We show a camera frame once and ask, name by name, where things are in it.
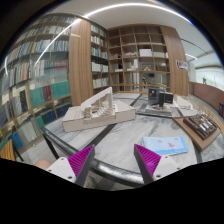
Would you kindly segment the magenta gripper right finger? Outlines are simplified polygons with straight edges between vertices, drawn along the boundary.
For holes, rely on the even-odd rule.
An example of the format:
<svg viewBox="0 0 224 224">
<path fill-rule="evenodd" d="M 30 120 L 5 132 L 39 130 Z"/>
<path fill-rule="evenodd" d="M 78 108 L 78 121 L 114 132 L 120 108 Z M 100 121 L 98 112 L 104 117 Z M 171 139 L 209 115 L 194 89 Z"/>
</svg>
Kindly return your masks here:
<svg viewBox="0 0 224 224">
<path fill-rule="evenodd" d="M 161 156 L 138 144 L 134 145 L 134 156 L 139 166 L 144 184 L 153 182 L 153 174 L 161 160 Z"/>
</svg>

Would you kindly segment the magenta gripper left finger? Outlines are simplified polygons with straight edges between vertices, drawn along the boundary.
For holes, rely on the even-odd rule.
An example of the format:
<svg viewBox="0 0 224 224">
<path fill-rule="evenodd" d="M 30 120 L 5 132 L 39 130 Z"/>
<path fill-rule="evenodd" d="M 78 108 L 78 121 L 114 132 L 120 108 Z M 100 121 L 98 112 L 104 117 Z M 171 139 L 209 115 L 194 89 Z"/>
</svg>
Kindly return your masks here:
<svg viewBox="0 0 224 224">
<path fill-rule="evenodd" d="M 78 186 L 84 186 L 94 156 L 95 146 L 91 145 L 68 158 L 69 164 L 76 177 L 75 183 Z"/>
</svg>

